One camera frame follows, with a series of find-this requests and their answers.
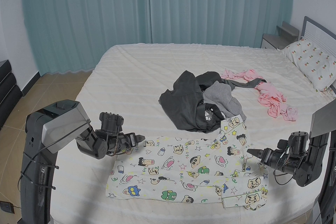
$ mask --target headboard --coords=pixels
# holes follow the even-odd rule
[[[336,58],[336,34],[307,16],[304,17],[301,36],[309,38]],[[336,93],[336,81],[330,87]]]

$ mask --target nightstand drawer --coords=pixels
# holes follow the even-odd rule
[[[262,39],[261,48],[276,50],[276,48],[273,47],[270,43],[268,43],[265,39]]]

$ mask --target pink clothing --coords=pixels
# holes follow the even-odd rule
[[[221,78],[243,78],[247,81],[251,81],[256,78],[263,79],[263,77],[259,76],[253,69],[243,71],[241,73],[233,73],[231,70],[225,69]],[[296,121],[297,108],[284,104],[284,102],[286,102],[286,98],[271,83],[260,82],[255,88],[260,91],[258,102],[269,108],[267,112],[271,117],[277,117],[281,114],[283,119],[286,121]]]

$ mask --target cartoon print shirt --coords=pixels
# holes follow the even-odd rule
[[[253,148],[241,116],[221,122],[215,140],[146,137],[118,156],[106,196],[168,202],[215,203],[256,210],[267,201],[268,169]]]

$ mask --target black dresser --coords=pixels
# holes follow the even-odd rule
[[[0,62],[0,130],[21,98],[9,61]]]

